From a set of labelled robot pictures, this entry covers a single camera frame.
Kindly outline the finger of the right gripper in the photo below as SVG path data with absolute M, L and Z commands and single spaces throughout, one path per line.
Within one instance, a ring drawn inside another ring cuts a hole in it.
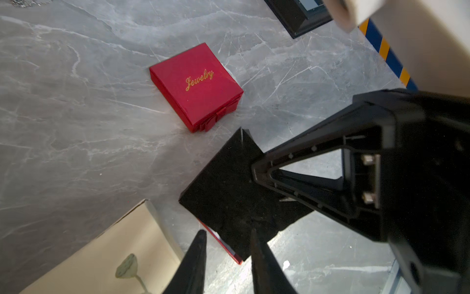
M 364 192 L 377 186 L 363 155 L 379 155 L 393 147 L 395 119 L 390 111 L 359 103 L 346 107 L 291 140 L 269 150 L 251 166 L 254 181 L 291 197 L 372 241 L 385 242 L 383 213 L 378 196 L 371 204 Z M 284 170 L 297 162 L 339 150 L 342 175 L 337 179 Z

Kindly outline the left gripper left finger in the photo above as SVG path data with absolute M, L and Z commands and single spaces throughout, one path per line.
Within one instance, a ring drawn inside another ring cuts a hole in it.
M 207 233 L 199 230 L 163 294 L 203 294 Z

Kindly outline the red jewelry box base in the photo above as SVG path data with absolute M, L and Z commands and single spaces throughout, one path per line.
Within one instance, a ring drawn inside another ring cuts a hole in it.
M 230 255 L 230 257 L 238 265 L 243 264 L 243 262 L 244 262 L 243 259 L 237 253 L 235 253 L 235 251 L 228 244 L 226 244 L 226 242 L 224 242 L 224 240 L 222 240 L 222 238 L 220 237 L 220 235 L 217 232 L 213 231 L 213 229 L 211 229 L 209 226 L 207 226 L 202 221 L 199 221 L 199 222 L 217 240 L 219 245 L 224 248 L 224 250 Z

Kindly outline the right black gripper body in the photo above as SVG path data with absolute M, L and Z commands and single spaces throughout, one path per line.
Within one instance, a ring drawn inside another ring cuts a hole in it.
M 357 94 L 345 226 L 387 242 L 418 294 L 470 291 L 470 100 L 404 89 Z

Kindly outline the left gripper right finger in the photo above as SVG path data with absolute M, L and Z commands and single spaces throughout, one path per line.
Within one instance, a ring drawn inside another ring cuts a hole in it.
M 254 294 L 297 294 L 268 244 L 253 229 L 250 237 Z

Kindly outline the black foam insert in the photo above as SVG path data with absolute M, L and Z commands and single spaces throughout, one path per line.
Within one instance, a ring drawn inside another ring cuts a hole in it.
M 263 241 L 310 214 L 312 209 L 253 181 L 251 165 L 263 152 L 248 130 L 238 129 L 183 191 L 179 203 L 217 232 L 245 262 L 256 229 Z

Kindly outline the red jewelry box lid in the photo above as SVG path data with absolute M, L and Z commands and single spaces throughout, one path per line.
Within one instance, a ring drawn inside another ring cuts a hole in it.
M 192 133 L 234 112 L 244 93 L 207 44 L 149 68 L 151 80 Z

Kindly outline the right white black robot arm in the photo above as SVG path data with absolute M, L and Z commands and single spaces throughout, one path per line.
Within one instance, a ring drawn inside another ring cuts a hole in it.
M 376 25 L 417 89 L 352 104 L 252 165 L 254 180 L 390 244 L 415 294 L 470 291 L 470 4 L 326 1 Z

